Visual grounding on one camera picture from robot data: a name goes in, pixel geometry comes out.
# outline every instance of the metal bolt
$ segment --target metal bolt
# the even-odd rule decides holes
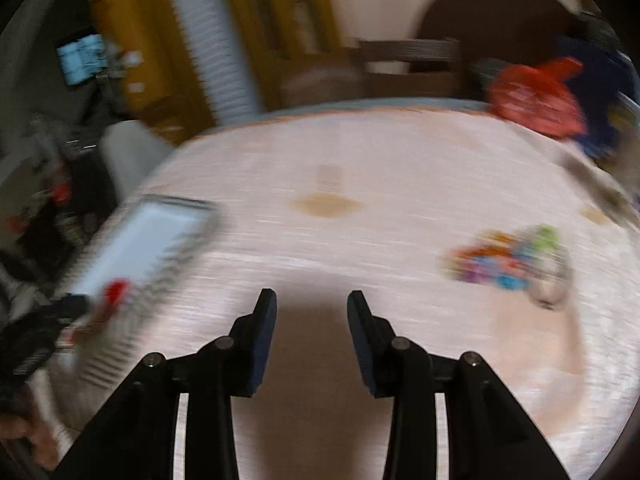
[[[465,352],[462,357],[468,364],[472,366],[478,366],[482,362],[480,354],[476,352]]]
[[[391,346],[399,351],[408,350],[411,346],[411,341],[405,337],[395,337],[391,340]]]
[[[215,342],[216,348],[219,350],[229,350],[230,348],[233,348],[233,345],[235,344],[236,342],[234,341],[234,339],[232,337],[229,337],[228,335],[219,337]]]
[[[154,368],[162,364],[163,360],[164,360],[164,356],[161,353],[151,352],[151,354],[147,354],[144,356],[144,358],[142,359],[142,362],[144,363],[145,366],[148,366],[149,368]]]

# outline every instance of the white chair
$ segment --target white chair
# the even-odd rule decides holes
[[[122,202],[174,148],[140,121],[122,121],[107,127],[99,149]]]

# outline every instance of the dark blue cloth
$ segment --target dark blue cloth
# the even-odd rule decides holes
[[[558,39],[558,55],[573,57],[583,64],[579,75],[565,81],[586,118],[587,134],[576,140],[587,155],[604,156],[618,144],[618,133],[609,124],[609,106],[617,102],[618,92],[636,100],[632,69],[617,53],[564,36]]]

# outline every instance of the red bag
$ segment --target red bag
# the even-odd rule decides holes
[[[586,132],[582,109],[562,83],[582,70],[582,63],[561,57],[537,67],[513,65],[489,87],[491,112],[556,139]]]

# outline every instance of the round table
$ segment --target round table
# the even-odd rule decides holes
[[[232,401],[241,478],[380,478],[392,402],[360,378],[346,300],[361,289],[427,351],[480,352],[571,477],[587,479],[638,400],[640,277],[628,233],[582,214],[590,199],[561,156],[562,145],[482,112],[420,107],[273,117],[197,138],[139,194],[215,202],[222,228],[159,307],[138,357],[197,351],[272,288],[263,384]],[[487,229],[537,224],[559,229],[574,268],[561,312],[440,268]],[[184,417],[183,403],[178,441]],[[181,455],[178,444],[178,478]]]

